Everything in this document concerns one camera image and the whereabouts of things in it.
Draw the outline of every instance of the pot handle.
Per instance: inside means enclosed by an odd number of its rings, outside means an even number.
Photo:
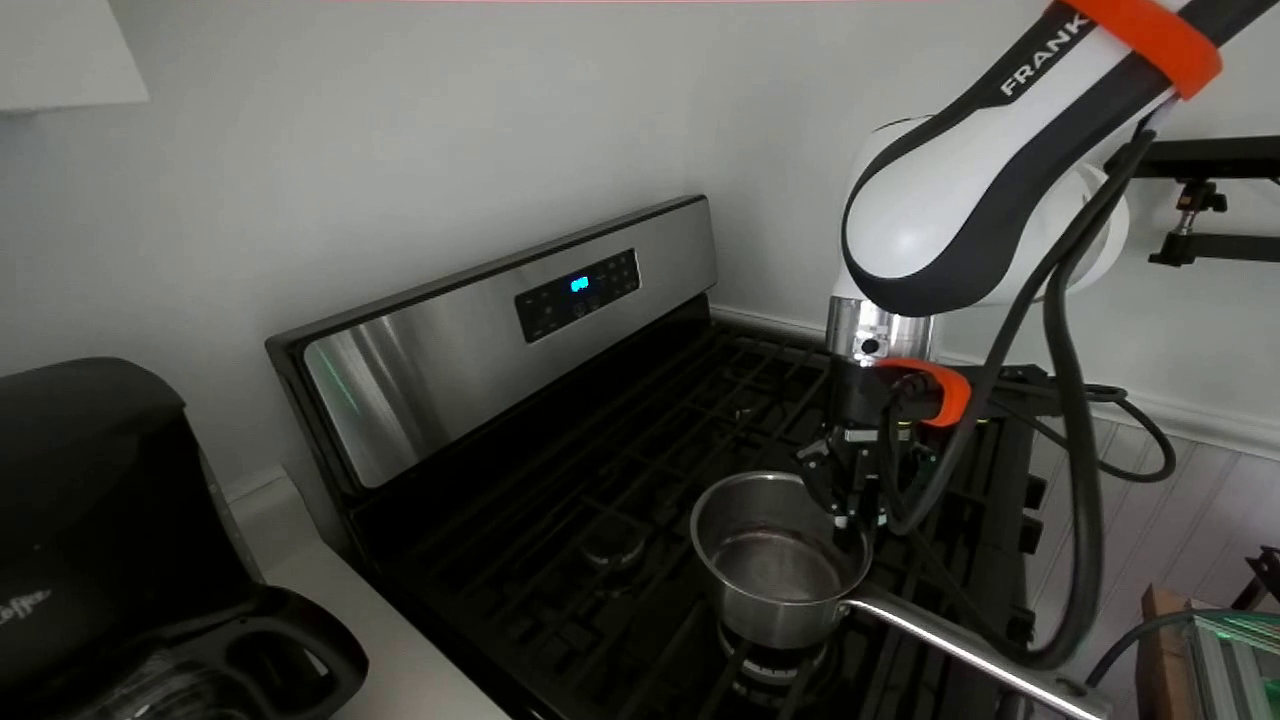
[[[884,625],[955,655],[961,666],[987,673],[993,681],[1064,713],[1064,716],[1080,716],[1080,720],[1110,720],[1114,705],[1099,691],[1088,690],[1064,690],[1055,676],[1032,673],[1011,666],[1005,653],[995,653],[987,640],[982,640],[978,631],[949,625],[899,598],[889,598],[880,589],[859,589],[855,598],[845,601],[845,609],[852,614],[870,614],[880,616]]]

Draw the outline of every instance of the black appliance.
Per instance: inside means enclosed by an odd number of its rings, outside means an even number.
[[[1021,701],[852,616],[817,653],[742,650],[688,543],[730,471],[823,431],[828,351],[709,312],[699,198],[269,340],[342,554],[514,716],[1011,716]],[[987,425],[880,589],[993,629],[1026,609],[1029,431]]]
[[[0,380],[0,716],[320,720],[365,670],[235,554],[164,380],[125,360]]]

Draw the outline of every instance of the white countertop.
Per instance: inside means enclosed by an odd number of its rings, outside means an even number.
[[[365,690],[336,713],[336,720],[505,716],[430,636],[421,636],[320,540],[284,471],[235,499],[231,515],[269,583],[318,601],[365,646]]]

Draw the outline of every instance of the kitchen cabinet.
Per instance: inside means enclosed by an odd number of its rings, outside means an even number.
[[[149,87],[108,0],[0,0],[0,114],[141,99]]]

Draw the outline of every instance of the black stovetop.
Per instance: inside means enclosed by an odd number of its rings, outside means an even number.
[[[817,343],[714,325],[698,302],[351,512],[356,565],[514,716],[1000,716],[993,681],[876,620],[852,616],[817,655],[721,631],[691,499],[730,471],[793,468],[823,391]],[[871,579],[955,616],[934,583],[943,565],[987,625],[1029,631],[1026,468],[1029,435],[984,427]]]

